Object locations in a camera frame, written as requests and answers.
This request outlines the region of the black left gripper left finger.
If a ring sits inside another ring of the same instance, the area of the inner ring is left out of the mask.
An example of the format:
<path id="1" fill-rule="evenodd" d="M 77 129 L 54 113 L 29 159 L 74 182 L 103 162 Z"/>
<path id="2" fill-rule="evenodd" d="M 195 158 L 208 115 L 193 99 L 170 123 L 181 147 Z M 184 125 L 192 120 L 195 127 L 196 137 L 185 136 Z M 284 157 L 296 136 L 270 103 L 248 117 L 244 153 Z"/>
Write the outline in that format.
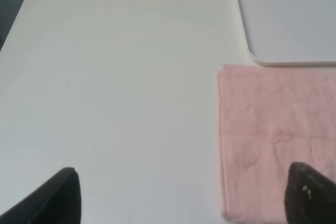
<path id="1" fill-rule="evenodd" d="M 65 167 L 1 215 L 1 223 L 81 223 L 79 175 Z"/>

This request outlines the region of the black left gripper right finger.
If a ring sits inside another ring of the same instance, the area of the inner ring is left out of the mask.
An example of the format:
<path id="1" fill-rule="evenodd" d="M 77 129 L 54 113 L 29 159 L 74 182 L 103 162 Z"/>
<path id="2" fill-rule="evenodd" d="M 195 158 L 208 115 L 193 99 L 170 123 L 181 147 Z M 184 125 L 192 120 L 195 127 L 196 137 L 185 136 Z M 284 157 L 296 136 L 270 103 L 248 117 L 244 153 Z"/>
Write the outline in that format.
<path id="1" fill-rule="evenodd" d="M 285 191 L 287 223 L 335 223 L 335 182 L 304 162 L 289 167 Z"/>

